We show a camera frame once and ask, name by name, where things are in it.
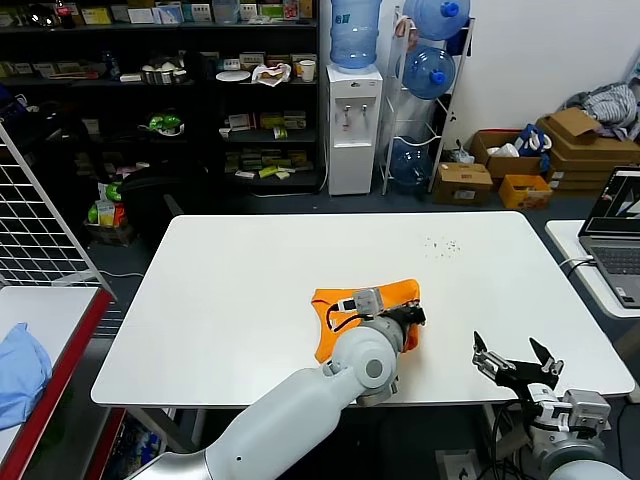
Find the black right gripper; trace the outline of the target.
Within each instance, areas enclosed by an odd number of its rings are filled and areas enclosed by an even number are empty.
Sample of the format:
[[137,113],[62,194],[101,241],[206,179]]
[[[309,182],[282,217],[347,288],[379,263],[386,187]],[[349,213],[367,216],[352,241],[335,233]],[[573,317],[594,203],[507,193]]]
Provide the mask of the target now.
[[533,337],[529,338],[529,343],[540,364],[508,361],[490,351],[477,331],[473,336],[472,363],[497,386],[512,390],[520,400],[532,399],[529,387],[534,384],[544,385],[554,392],[564,368],[564,361],[556,360],[550,351]]

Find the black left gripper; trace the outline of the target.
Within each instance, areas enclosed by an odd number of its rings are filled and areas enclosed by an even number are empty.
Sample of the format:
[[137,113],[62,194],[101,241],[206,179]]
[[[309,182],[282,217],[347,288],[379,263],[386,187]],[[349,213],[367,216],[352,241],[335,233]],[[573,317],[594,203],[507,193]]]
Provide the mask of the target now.
[[402,328],[424,325],[426,322],[424,310],[419,303],[406,303],[387,309],[384,316],[394,320]]

